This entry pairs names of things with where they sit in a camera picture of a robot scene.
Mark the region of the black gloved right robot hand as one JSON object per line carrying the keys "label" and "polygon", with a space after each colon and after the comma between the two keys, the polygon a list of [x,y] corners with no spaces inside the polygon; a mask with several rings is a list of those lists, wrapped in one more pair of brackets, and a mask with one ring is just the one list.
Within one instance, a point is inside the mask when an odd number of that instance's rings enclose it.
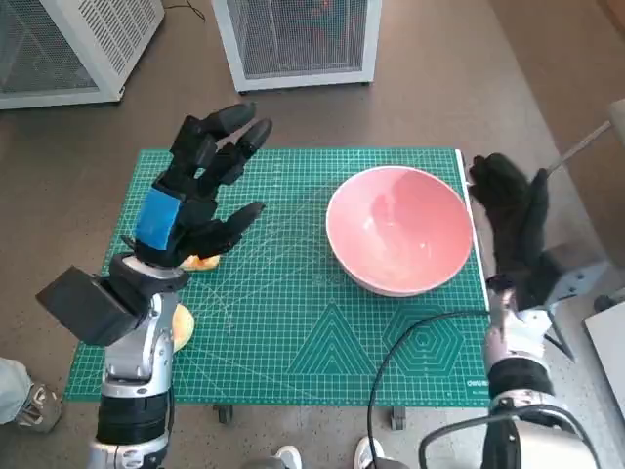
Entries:
{"label": "black gloved right robot hand", "polygon": [[473,159],[470,176],[470,196],[483,207],[492,229],[495,277],[516,290],[521,310],[539,305],[529,283],[544,250],[548,171],[540,168],[529,179],[508,156],[492,153]]}

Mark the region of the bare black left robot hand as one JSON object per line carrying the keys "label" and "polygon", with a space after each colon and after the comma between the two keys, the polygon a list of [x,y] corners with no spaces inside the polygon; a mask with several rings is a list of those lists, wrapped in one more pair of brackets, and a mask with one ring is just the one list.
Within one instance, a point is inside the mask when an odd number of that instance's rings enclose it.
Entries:
{"label": "bare black left robot hand", "polygon": [[265,208],[249,203],[226,220],[215,216],[221,186],[233,184],[269,137],[272,122],[255,119],[241,103],[200,119],[185,118],[170,147],[172,160],[151,184],[135,229],[134,253],[143,263],[176,268],[190,256],[225,254]]}

